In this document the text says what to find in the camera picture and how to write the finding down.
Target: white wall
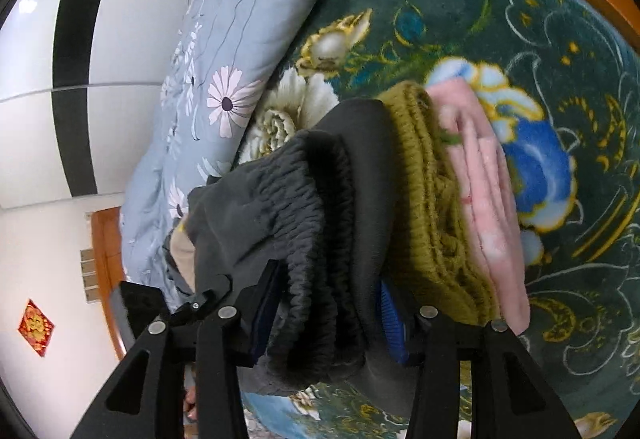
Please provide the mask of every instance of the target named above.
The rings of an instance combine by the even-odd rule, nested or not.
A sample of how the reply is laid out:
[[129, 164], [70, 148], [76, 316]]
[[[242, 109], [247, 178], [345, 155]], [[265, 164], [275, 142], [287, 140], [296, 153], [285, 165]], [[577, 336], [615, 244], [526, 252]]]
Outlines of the white wall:
[[[52, 112], [60, 0], [20, 2], [0, 26], [0, 205], [69, 199]], [[87, 91], [97, 192], [124, 191], [148, 147], [160, 85], [189, 0], [100, 0]]]
[[[67, 439], [117, 364], [102, 307], [84, 298], [80, 250], [91, 247], [85, 212], [123, 200], [0, 211], [0, 372], [39, 439]], [[17, 331], [29, 298], [56, 326], [44, 358]]]

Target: beige fabric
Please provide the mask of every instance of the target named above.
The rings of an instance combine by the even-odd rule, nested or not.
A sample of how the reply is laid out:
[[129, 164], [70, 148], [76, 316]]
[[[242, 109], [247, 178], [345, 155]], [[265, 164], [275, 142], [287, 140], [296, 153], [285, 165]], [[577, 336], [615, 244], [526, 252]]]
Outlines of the beige fabric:
[[169, 253], [174, 258], [175, 265], [187, 282], [191, 290], [196, 290], [195, 254], [196, 248], [191, 244], [187, 232], [184, 231], [185, 216], [176, 226], [169, 241]]

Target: red paper sign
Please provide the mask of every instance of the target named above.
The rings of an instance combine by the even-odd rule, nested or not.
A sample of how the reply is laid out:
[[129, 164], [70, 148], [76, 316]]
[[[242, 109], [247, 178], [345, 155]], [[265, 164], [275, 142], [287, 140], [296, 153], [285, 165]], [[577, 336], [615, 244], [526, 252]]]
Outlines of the red paper sign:
[[18, 331], [41, 357], [47, 350], [54, 325], [42, 314], [37, 305], [29, 300], [24, 310]]

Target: floral blanket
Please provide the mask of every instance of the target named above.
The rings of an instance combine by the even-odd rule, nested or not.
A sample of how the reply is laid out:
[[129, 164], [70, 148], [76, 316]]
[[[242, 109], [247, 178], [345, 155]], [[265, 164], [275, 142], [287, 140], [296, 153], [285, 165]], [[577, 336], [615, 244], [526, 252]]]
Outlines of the floral blanket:
[[172, 310], [190, 289], [172, 275], [162, 243], [189, 210], [188, 193], [230, 170], [267, 80], [315, 2], [190, 1], [151, 145], [120, 211], [127, 278], [162, 289]]
[[[640, 58], [583, 0], [319, 0], [239, 159], [341, 99], [464, 78], [510, 168], [532, 310], [522, 340], [582, 436], [612, 438], [640, 396], [639, 75]], [[283, 437], [395, 439], [407, 427], [346, 384], [245, 399]]]

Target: light blue quilt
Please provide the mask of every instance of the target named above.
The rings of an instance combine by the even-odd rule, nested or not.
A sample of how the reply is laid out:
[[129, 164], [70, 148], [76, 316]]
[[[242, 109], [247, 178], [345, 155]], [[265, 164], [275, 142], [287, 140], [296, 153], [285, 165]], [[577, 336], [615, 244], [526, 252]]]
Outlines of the light blue quilt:
[[190, 1], [120, 219], [127, 278], [162, 289], [172, 310], [189, 293], [172, 279], [162, 242], [188, 212], [188, 193], [231, 168], [266, 82], [315, 2]]

